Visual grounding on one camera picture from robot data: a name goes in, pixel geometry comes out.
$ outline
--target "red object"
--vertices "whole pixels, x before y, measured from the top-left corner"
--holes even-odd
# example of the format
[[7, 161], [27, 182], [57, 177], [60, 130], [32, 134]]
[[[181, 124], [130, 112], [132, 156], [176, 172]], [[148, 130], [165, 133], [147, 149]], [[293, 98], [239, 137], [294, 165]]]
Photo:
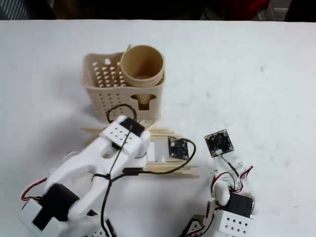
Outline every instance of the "red object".
[[32, 196], [26, 197], [25, 195], [26, 195], [26, 194], [28, 193], [28, 191], [31, 190], [33, 187], [35, 187], [36, 185], [39, 185], [39, 184], [41, 184], [41, 183], [44, 183], [46, 180], [47, 180], [47, 178], [44, 178], [44, 179], [41, 179], [41, 180], [37, 181], [36, 183], [31, 184], [31, 185], [30, 185], [26, 190], [24, 190], [24, 192], [22, 193], [22, 195], [21, 195], [21, 200], [22, 200], [22, 201], [28, 201], [30, 198], [32, 198], [32, 199], [34, 199], [34, 200], [36, 200], [36, 201], [39, 201], [39, 200], [41, 199], [40, 196], [37, 196], [37, 197], [32, 197]]
[[251, 20], [258, 11], [269, 6], [270, 0], [223, 0], [223, 7], [234, 20]]

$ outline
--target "black circuit board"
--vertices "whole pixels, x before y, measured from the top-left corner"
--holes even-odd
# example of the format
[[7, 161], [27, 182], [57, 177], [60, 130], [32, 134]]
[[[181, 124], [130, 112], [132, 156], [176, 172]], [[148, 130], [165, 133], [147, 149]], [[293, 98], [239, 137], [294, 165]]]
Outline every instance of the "black circuit board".
[[211, 153], [211, 157], [217, 156], [217, 154], [215, 153], [217, 150], [222, 150], [222, 154], [234, 150], [226, 129], [207, 135], [204, 138], [209, 152]]
[[168, 137], [168, 147], [170, 157], [184, 160], [189, 158], [187, 141], [175, 137]]

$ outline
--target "wire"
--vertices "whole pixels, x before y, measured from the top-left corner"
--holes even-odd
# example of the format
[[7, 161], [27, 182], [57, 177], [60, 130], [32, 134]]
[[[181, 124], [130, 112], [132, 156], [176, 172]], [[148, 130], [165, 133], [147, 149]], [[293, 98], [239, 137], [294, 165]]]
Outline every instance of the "wire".
[[248, 169], [246, 169], [243, 173], [241, 173], [241, 175], [239, 176], [239, 178], [242, 179], [244, 175], [247, 176], [247, 175], [249, 174], [249, 172], [252, 170], [252, 168], [253, 168], [253, 165], [250, 166]]
[[138, 171], [131, 171], [131, 172], [126, 172], [125, 175], [119, 175], [117, 176], [115, 179], [113, 179], [113, 182], [123, 176], [126, 176], [126, 175], [137, 175], [137, 174], [155, 174], [155, 175], [162, 175], [162, 174], [171, 174], [179, 169], [181, 169], [182, 167], [186, 166], [191, 160], [192, 158], [194, 157], [196, 151], [197, 151], [197, 147], [195, 145], [195, 143], [187, 138], [180, 138], [184, 141], [187, 141], [189, 143], [191, 143], [193, 145], [193, 151], [192, 151], [192, 154], [190, 155], [190, 157], [186, 160], [186, 162], [184, 162], [182, 165], [172, 169], [172, 170], [169, 170], [169, 171], [164, 171], [164, 172], [156, 172], [156, 171], [148, 171], [148, 170], [138, 170]]
[[235, 193], [240, 193], [240, 192], [242, 191], [242, 189], [243, 189], [243, 183], [242, 183], [242, 180], [241, 180], [241, 179], [243, 178], [244, 175], [246, 175], [246, 178], [247, 178], [247, 176], [248, 176], [249, 172], [252, 170], [252, 168], [253, 168], [253, 165], [250, 166], [248, 169], [246, 169], [243, 173], [241, 173], [241, 175], [239, 176], [241, 187], [240, 187], [238, 190], [235, 190], [235, 191], [234, 191]]
[[[123, 149], [123, 146], [124, 146], [125, 143], [126, 143], [127, 137], [128, 137], [128, 136], [126, 136], [126, 138], [125, 138], [125, 140], [124, 140], [124, 142], [123, 142], [123, 144], [122, 144], [120, 150]], [[181, 169], [182, 167], [184, 167], [186, 164], [188, 164], [188, 163], [192, 160], [192, 158], [194, 157], [194, 155], [195, 155], [195, 153], [196, 153], [196, 150], [197, 150], [197, 147], [196, 147], [196, 145], [195, 145], [194, 142], [192, 142], [191, 140], [186, 139], [186, 138], [182, 138], [182, 139], [184, 139], [184, 140], [187, 141], [187, 142], [190, 142], [190, 143], [193, 145], [193, 151], [192, 151], [191, 156], [187, 159], [187, 161], [186, 161], [185, 163], [183, 163], [182, 165], [178, 166], [177, 168], [174, 168], [174, 169], [172, 169], [172, 170], [165, 171], [165, 172], [153, 172], [153, 171], [146, 171], [146, 170], [131, 171], [131, 172], [123, 173], [123, 174], [121, 174], [121, 175], [119, 175], [119, 176], [117, 176], [117, 177], [115, 177], [115, 178], [113, 178], [113, 179], [111, 179], [110, 175], [108, 176], [108, 177], [110, 177], [110, 178], [109, 178], [109, 185], [108, 185], [108, 188], [107, 188], [107, 190], [106, 190], [106, 193], [105, 193], [105, 196], [104, 196], [104, 199], [103, 199], [103, 203], [102, 203], [102, 208], [101, 208], [101, 227], [103, 228], [103, 230], [104, 230], [104, 232], [105, 232], [105, 234], [106, 234], [107, 236], [109, 236], [109, 234], [108, 234], [108, 231], [106, 230], [106, 228], [105, 228], [105, 226], [104, 226], [104, 209], [105, 209], [105, 205], [106, 205], [106, 202], [107, 202], [107, 199], [108, 199], [108, 195], [109, 195], [109, 192], [110, 192], [110, 188], [111, 188], [112, 183], [113, 183], [114, 181], [116, 181], [116, 180], [118, 180], [118, 179], [124, 177], [124, 176], [138, 175], [138, 174], [144, 174], [144, 173], [145, 173], [145, 174], [162, 175], [162, 174], [170, 174], [170, 173], [172, 173], [172, 172], [175, 172], [175, 171]], [[101, 177], [103, 177], [104, 175], [95, 174], [94, 176], [101, 176]]]
[[206, 230], [205, 230], [204, 232], [202, 232], [201, 234], [199, 234], [199, 235], [195, 235], [194, 237], [199, 237], [199, 236], [202, 236], [203, 234], [205, 234], [205, 233], [208, 231], [208, 229], [210, 228], [210, 226], [212, 225], [213, 220], [214, 220], [214, 217], [215, 217], [215, 215], [213, 214], [212, 220], [211, 220], [211, 222], [208, 224], [208, 227], [206, 228]]
[[219, 154], [219, 156], [229, 165], [229, 167], [233, 170], [233, 172], [235, 172], [235, 174], [237, 175], [237, 177], [239, 177], [239, 174], [237, 172], [237, 170], [232, 166], [232, 164], [230, 164], [224, 157], [222, 154]]
[[39, 185], [39, 184], [41, 184], [41, 183], [44, 183], [46, 180], [47, 180], [47, 178], [43, 178], [43, 179], [41, 179], [41, 180], [39, 180], [39, 181], [37, 181], [37, 182], [31, 184], [29, 187], [27, 187], [27, 188], [23, 191], [23, 193], [21, 194], [21, 200], [22, 200], [22, 201], [28, 201], [28, 200], [30, 200], [30, 199], [32, 198], [32, 199], [34, 199], [34, 200], [36, 200], [36, 201], [39, 201], [39, 200], [41, 199], [40, 196], [37, 196], [37, 197], [33, 197], [33, 196], [26, 197], [25, 195], [26, 195], [33, 187], [35, 187], [35, 186], [37, 186], [37, 185]]
[[[128, 104], [119, 104], [119, 105], [116, 105], [116, 106], [112, 107], [111, 109], [109, 109], [109, 110], [106, 112], [108, 122], [112, 122], [112, 121], [110, 120], [110, 112], [113, 111], [114, 109], [117, 109], [118, 107], [122, 107], [122, 106], [126, 106], [126, 107], [130, 108], [131, 111], [134, 113], [134, 120], [137, 121], [137, 113], [136, 113], [136, 111], [133, 109], [133, 107], [131, 107], [131, 106], [128, 105]], [[130, 135], [131, 129], [132, 129], [132, 125], [131, 125], [131, 127], [130, 127], [129, 132], [128, 132], [128, 135], [126, 136], [126, 138], [125, 138], [125, 140], [124, 140], [124, 142], [123, 142], [123, 144], [122, 144], [122, 146], [121, 146], [121, 148], [120, 148], [120, 150], [119, 150], [119, 152], [118, 152], [118, 154], [117, 154], [117, 156], [116, 156], [116, 158], [115, 158], [115, 161], [114, 161], [114, 163], [113, 163], [113, 165], [112, 165], [112, 167], [111, 167], [111, 169], [110, 169], [109, 174], [107, 174], [107, 175], [94, 174], [94, 175], [93, 175], [93, 177], [94, 177], [94, 176], [99, 176], [99, 177], [103, 177], [103, 178], [106, 178], [106, 179], [109, 180], [108, 188], [107, 188], [106, 193], [105, 193], [105, 195], [104, 195], [103, 202], [102, 202], [102, 207], [101, 207], [101, 227], [102, 227], [102, 229], [104, 230], [104, 232], [105, 232], [105, 234], [106, 234], [107, 237], [109, 237], [109, 233], [108, 233], [108, 231], [106, 230], [106, 227], [104, 226], [104, 210], [105, 210], [105, 205], [106, 205], [106, 202], [107, 202], [109, 193], [110, 193], [111, 185], [112, 185], [112, 183], [113, 183], [114, 181], [116, 181], [116, 180], [118, 180], [118, 179], [120, 179], [120, 178], [122, 178], [122, 177], [124, 177], [124, 176], [132, 176], [132, 175], [138, 175], [138, 174], [164, 175], [164, 174], [173, 173], [173, 172], [175, 172], [175, 171], [181, 169], [181, 168], [184, 167], [185, 165], [187, 165], [187, 164], [192, 160], [192, 158], [194, 157], [194, 155], [195, 155], [195, 153], [196, 153], [196, 151], [197, 151], [197, 147], [196, 147], [196, 145], [195, 145], [194, 142], [192, 142], [191, 140], [186, 139], [186, 138], [181, 138], [182, 140], [187, 141], [187, 142], [189, 142], [189, 143], [191, 143], [191, 144], [193, 145], [193, 151], [192, 151], [191, 156], [190, 156], [190, 157], [186, 160], [186, 162], [184, 162], [182, 165], [180, 165], [180, 166], [178, 166], [178, 167], [176, 167], [176, 168], [174, 168], [174, 169], [172, 169], [172, 170], [165, 171], [165, 172], [154, 172], [154, 171], [148, 171], [148, 170], [138, 170], [138, 171], [135, 171], [135, 170], [134, 170], [134, 171], [130, 171], [130, 172], [125, 172], [125, 173], [123, 173], [123, 174], [121, 174], [121, 175], [119, 175], [119, 176], [117, 176], [117, 177], [111, 179], [111, 171], [112, 171], [112, 169], [113, 169], [113, 167], [114, 167], [114, 165], [115, 165], [115, 163], [116, 163], [116, 161], [117, 161], [117, 159], [118, 159], [118, 157], [119, 157], [119, 155], [120, 155], [120, 153], [121, 153], [121, 151], [122, 151], [122, 149], [123, 149], [123, 146], [126, 144], [126, 140], [127, 140], [128, 136]]]
[[233, 189], [233, 190], [235, 190], [235, 188], [236, 188], [236, 182], [235, 182], [235, 179], [234, 179], [233, 175], [232, 175], [230, 172], [223, 172], [223, 173], [219, 174], [217, 177], [215, 177], [215, 178], [213, 179], [213, 182], [212, 182], [212, 184], [211, 184], [211, 192], [213, 192], [213, 187], [214, 187], [215, 183], [216, 183], [216, 182], [221, 178], [221, 176], [224, 175], [224, 174], [229, 174], [229, 175], [231, 176], [231, 178], [232, 178], [232, 180], [233, 180], [233, 182], [234, 182], [234, 189]]
[[107, 237], [109, 237], [109, 233], [108, 233], [108, 231], [107, 231], [107, 229], [105, 228], [105, 225], [104, 225], [104, 209], [105, 209], [105, 204], [106, 204], [106, 202], [107, 202], [107, 199], [108, 199], [108, 196], [109, 196], [109, 193], [110, 193], [110, 188], [111, 188], [111, 185], [112, 185], [112, 182], [113, 182], [113, 181], [111, 180], [111, 171], [112, 171], [112, 169], [113, 169], [115, 163], [117, 162], [117, 160], [118, 160], [118, 158], [119, 158], [119, 155], [120, 155], [120, 153], [121, 153], [121, 151], [122, 151], [122, 149], [123, 149], [123, 146], [126, 144], [126, 141], [127, 141], [128, 137], [129, 137], [129, 135], [130, 135], [131, 129], [132, 129], [132, 125], [129, 127], [128, 134], [127, 134], [127, 136], [125, 137], [125, 139], [124, 139], [124, 141], [123, 141], [123, 144], [122, 144], [122, 146], [120, 147], [120, 149], [119, 149], [119, 151], [118, 151], [117, 156], [115, 157], [115, 160], [114, 160], [113, 165], [112, 165], [112, 167], [111, 167], [111, 169], [110, 169], [110, 172], [109, 172], [107, 175], [102, 175], [102, 177], [104, 177], [104, 178], [106, 178], [106, 179], [109, 180], [108, 188], [107, 188], [107, 191], [106, 191], [106, 193], [105, 193], [105, 195], [104, 195], [103, 202], [102, 202], [102, 207], [101, 207], [101, 227], [102, 227], [102, 229], [104, 230], [105, 235], [106, 235]]
[[107, 120], [108, 120], [109, 123], [113, 122], [113, 120], [110, 119], [110, 112], [112, 112], [113, 110], [115, 110], [115, 109], [117, 109], [117, 108], [119, 108], [119, 107], [124, 107], [124, 106], [130, 108], [130, 110], [131, 110], [131, 111], [133, 112], [133, 114], [134, 114], [134, 118], [133, 118], [133, 119], [134, 119], [135, 121], [137, 121], [137, 113], [136, 113], [136, 110], [135, 110], [133, 107], [131, 107], [131, 106], [128, 105], [128, 104], [118, 104], [118, 105], [115, 105], [114, 107], [112, 107], [112, 108], [110, 108], [109, 110], [106, 111]]

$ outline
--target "black cable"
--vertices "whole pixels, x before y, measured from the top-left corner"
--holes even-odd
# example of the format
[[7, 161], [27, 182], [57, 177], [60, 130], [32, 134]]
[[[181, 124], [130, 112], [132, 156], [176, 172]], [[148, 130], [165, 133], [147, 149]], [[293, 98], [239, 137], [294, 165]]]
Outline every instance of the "black cable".
[[237, 175], [237, 178], [239, 177], [239, 174], [237, 172], [237, 170], [235, 169], [235, 167], [232, 166], [232, 164], [230, 164], [224, 157], [222, 154], [219, 155], [228, 165], [229, 167], [233, 170], [233, 172], [235, 172], [235, 174]]
[[104, 230], [104, 233], [105, 233], [106, 237], [110, 237], [110, 236], [109, 236], [109, 233], [108, 233], [108, 231], [107, 231], [107, 229], [105, 228], [105, 225], [104, 225], [104, 209], [105, 209], [105, 204], [107, 203], [107, 200], [108, 200], [108, 196], [109, 196], [109, 193], [110, 193], [111, 185], [112, 185], [112, 180], [109, 179], [108, 188], [107, 188], [107, 191], [105, 192], [104, 199], [103, 199], [103, 202], [102, 202], [102, 207], [101, 207], [101, 227]]
[[121, 151], [123, 149], [123, 146], [126, 144], [126, 141], [128, 139], [128, 136], [130, 135], [131, 129], [132, 129], [132, 125], [129, 128], [128, 134], [125, 137], [124, 142], [123, 142], [122, 146], [120, 147], [117, 156], [115, 157], [115, 160], [114, 160], [113, 165], [112, 165], [112, 167], [110, 169], [110, 172], [108, 174], [106, 174], [106, 175], [103, 175], [103, 174], [94, 174], [93, 175], [93, 177], [98, 176], [98, 177], [103, 177], [103, 178], [109, 180], [108, 188], [107, 188], [107, 191], [106, 191], [106, 193], [104, 195], [103, 202], [102, 202], [102, 207], [101, 207], [101, 227], [104, 230], [105, 235], [107, 237], [110, 237], [110, 236], [109, 236], [109, 233], [108, 233], [108, 231], [107, 231], [107, 229], [105, 228], [105, 225], [104, 225], [104, 209], [105, 209], [105, 204], [107, 202], [107, 199], [108, 199], [108, 196], [109, 196], [109, 193], [110, 193], [110, 188], [111, 188], [111, 185], [112, 185], [112, 182], [113, 182], [112, 179], [111, 179], [111, 171], [112, 171], [116, 161], [118, 160], [118, 157], [119, 157], [119, 155], [120, 155], [120, 153], [121, 153]]
[[[111, 112], [112, 110], [117, 109], [118, 107], [122, 107], [122, 106], [127, 106], [127, 107], [129, 107], [129, 108], [133, 111], [133, 113], [134, 113], [134, 120], [137, 121], [137, 113], [136, 113], [136, 111], [133, 109], [133, 107], [131, 107], [131, 106], [128, 105], [128, 104], [119, 104], [119, 105], [116, 105], [116, 106], [114, 106], [113, 108], [109, 109], [109, 110], [106, 112], [108, 122], [112, 122], [112, 121], [110, 120], [110, 112]], [[116, 158], [115, 158], [115, 161], [114, 161], [114, 163], [113, 163], [113, 165], [112, 165], [112, 167], [111, 167], [111, 169], [110, 169], [110, 173], [109, 173], [109, 174], [106, 174], [106, 175], [103, 175], [103, 174], [94, 174], [94, 175], [93, 175], [93, 177], [94, 177], [94, 176], [98, 176], [98, 177], [103, 177], [103, 178], [106, 178], [106, 179], [109, 180], [109, 185], [108, 185], [108, 188], [107, 188], [106, 193], [105, 193], [105, 195], [104, 195], [103, 202], [102, 202], [102, 208], [101, 208], [101, 227], [102, 227], [102, 229], [104, 230], [104, 232], [105, 232], [105, 234], [106, 234], [107, 237], [109, 237], [109, 233], [108, 233], [108, 231], [106, 230], [106, 228], [105, 228], [105, 226], [104, 226], [104, 210], [105, 210], [105, 204], [106, 204], [107, 199], [108, 199], [108, 196], [109, 196], [109, 192], [110, 192], [111, 185], [112, 185], [112, 183], [113, 183], [114, 181], [116, 181], [116, 180], [118, 180], [118, 179], [120, 179], [120, 178], [122, 178], [122, 177], [124, 177], [124, 176], [132, 176], [132, 175], [138, 175], [138, 174], [155, 174], [155, 175], [161, 175], [161, 174], [170, 174], [170, 173], [173, 173], [173, 172], [175, 172], [175, 171], [181, 169], [181, 168], [184, 167], [185, 165], [187, 165], [187, 164], [192, 160], [192, 158], [194, 157], [194, 155], [195, 155], [195, 153], [196, 153], [196, 150], [197, 150], [197, 147], [196, 147], [196, 145], [195, 145], [195, 143], [194, 143], [193, 141], [191, 141], [191, 140], [189, 140], [189, 139], [186, 139], [186, 138], [181, 138], [181, 139], [183, 139], [183, 140], [185, 140], [185, 141], [187, 141], [187, 142], [189, 142], [189, 143], [191, 143], [191, 144], [193, 145], [193, 151], [192, 151], [191, 156], [190, 156], [190, 157], [186, 160], [186, 162], [184, 162], [182, 165], [180, 165], [180, 166], [178, 166], [178, 167], [176, 167], [176, 168], [174, 168], [174, 169], [172, 169], [172, 170], [165, 171], [165, 172], [154, 172], [154, 171], [147, 171], [147, 170], [130, 171], [130, 172], [123, 173], [123, 174], [121, 174], [121, 175], [115, 177], [114, 179], [111, 179], [111, 171], [112, 171], [112, 169], [113, 169], [113, 167], [114, 167], [114, 165], [115, 165], [115, 162], [117, 161], [117, 159], [118, 159], [118, 157], [119, 157], [119, 155], [120, 155], [120, 153], [121, 153], [121, 151], [122, 151], [122, 149], [123, 149], [123, 146], [124, 146], [125, 143], [126, 143], [126, 140], [127, 140], [128, 136], [130, 135], [130, 132], [131, 132], [131, 127], [130, 127], [130, 130], [129, 130], [129, 132], [128, 132], [128, 135], [126, 136], [126, 138], [125, 138], [125, 140], [124, 140], [124, 142], [123, 142], [123, 144], [122, 144], [122, 146], [121, 146], [121, 148], [120, 148], [120, 150], [119, 150], [119, 152], [118, 152], [118, 154], [117, 154], [117, 156], [116, 156]]]
[[126, 106], [126, 107], [130, 108], [130, 110], [134, 114], [134, 118], [133, 119], [135, 121], [137, 121], [137, 113], [136, 113], [136, 110], [132, 106], [130, 106], [128, 104], [119, 104], [119, 105], [115, 105], [114, 107], [112, 107], [112, 108], [110, 108], [109, 110], [106, 111], [107, 120], [108, 120], [109, 123], [113, 122], [113, 120], [110, 119], [110, 112], [112, 112], [113, 110], [115, 110], [115, 109], [117, 109], [119, 107], [123, 107], [123, 106]]
[[148, 171], [148, 170], [139, 170], [139, 171], [131, 171], [131, 172], [126, 172], [116, 178], [113, 179], [113, 182], [123, 176], [126, 176], [126, 175], [137, 175], [137, 174], [155, 174], [155, 175], [161, 175], [161, 174], [171, 174], [179, 169], [181, 169], [182, 167], [186, 166], [191, 160], [192, 158], [194, 157], [195, 153], [196, 153], [196, 150], [197, 150], [197, 147], [195, 145], [195, 143], [187, 138], [180, 138], [182, 140], [185, 140], [189, 143], [191, 143], [193, 145], [193, 151], [192, 151], [192, 154], [191, 156], [187, 159], [186, 162], [184, 162], [182, 165], [172, 169], [172, 170], [169, 170], [169, 171], [164, 171], [164, 172], [155, 172], [155, 171]]

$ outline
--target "basket hole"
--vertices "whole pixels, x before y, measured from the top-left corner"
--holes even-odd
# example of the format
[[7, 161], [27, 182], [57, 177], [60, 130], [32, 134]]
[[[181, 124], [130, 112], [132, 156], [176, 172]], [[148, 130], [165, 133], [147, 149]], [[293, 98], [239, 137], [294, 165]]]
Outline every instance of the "basket hole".
[[137, 94], [132, 95], [131, 98], [138, 101], [139, 110], [149, 110], [150, 101], [156, 99], [157, 97], [152, 94]]
[[104, 60], [104, 64], [105, 64], [105, 65], [110, 65], [110, 64], [111, 64], [111, 61], [110, 61], [108, 58], [106, 58], [106, 59]]

